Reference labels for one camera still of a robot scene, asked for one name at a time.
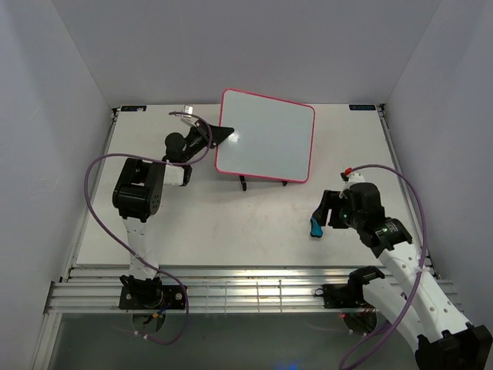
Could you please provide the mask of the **blue bone-shaped eraser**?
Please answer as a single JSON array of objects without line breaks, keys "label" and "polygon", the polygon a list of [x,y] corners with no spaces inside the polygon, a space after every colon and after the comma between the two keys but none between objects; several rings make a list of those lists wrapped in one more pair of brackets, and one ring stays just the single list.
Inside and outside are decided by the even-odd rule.
[{"label": "blue bone-shaped eraser", "polygon": [[324,235],[322,226],[319,225],[315,218],[310,219],[310,236],[312,238],[320,239]]}]

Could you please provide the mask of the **pink-framed whiteboard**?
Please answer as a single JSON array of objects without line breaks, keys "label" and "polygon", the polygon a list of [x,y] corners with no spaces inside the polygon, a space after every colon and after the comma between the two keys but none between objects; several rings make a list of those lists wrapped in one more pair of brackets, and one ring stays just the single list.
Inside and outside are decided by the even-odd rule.
[{"label": "pink-framed whiteboard", "polygon": [[310,176],[316,112],[304,103],[226,89],[219,126],[234,132],[215,156],[220,173],[305,183]]}]

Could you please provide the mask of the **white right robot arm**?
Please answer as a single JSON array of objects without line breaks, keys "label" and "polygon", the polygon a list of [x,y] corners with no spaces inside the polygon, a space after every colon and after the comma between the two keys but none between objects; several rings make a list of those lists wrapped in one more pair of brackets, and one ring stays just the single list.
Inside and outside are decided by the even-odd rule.
[{"label": "white right robot arm", "polygon": [[324,197],[325,224],[356,230],[400,288],[395,291],[382,271],[367,266],[350,274],[343,298],[380,311],[406,339],[420,369],[485,368],[490,331],[473,325],[420,265],[411,235],[398,219],[386,215],[378,188],[348,183],[342,191],[325,191]]}]

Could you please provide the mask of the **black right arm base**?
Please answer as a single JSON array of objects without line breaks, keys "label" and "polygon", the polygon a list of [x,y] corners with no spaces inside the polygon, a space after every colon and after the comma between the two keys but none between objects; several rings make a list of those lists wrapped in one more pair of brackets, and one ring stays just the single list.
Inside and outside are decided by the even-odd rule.
[{"label": "black right arm base", "polygon": [[362,294],[354,293],[348,284],[323,284],[314,291],[326,309],[341,309],[347,328],[358,335],[369,335],[377,327],[377,313]]}]

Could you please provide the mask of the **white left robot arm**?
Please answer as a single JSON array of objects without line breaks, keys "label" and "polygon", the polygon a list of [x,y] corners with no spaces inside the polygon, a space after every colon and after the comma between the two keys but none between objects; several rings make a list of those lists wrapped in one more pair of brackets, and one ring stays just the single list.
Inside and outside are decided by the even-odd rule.
[{"label": "white left robot arm", "polygon": [[126,159],[112,194],[112,204],[122,218],[130,254],[129,273],[121,278],[125,286],[139,285],[136,297],[147,308],[158,306],[163,289],[158,285],[159,262],[148,242],[146,229],[161,204],[164,186],[184,187],[192,176],[192,163],[200,151],[208,153],[233,137],[235,129],[214,126],[197,119],[187,135],[170,133],[164,140],[165,155],[160,161],[133,157]]}]

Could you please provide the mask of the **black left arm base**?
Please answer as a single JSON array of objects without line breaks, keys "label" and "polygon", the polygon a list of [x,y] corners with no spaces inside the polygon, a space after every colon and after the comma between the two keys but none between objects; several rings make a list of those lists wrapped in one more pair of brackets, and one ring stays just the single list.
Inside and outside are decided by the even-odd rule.
[{"label": "black left arm base", "polygon": [[186,301],[179,285],[165,285],[159,277],[140,280],[132,275],[119,277],[122,290],[119,298],[121,310],[156,310],[168,308],[183,310]]}]

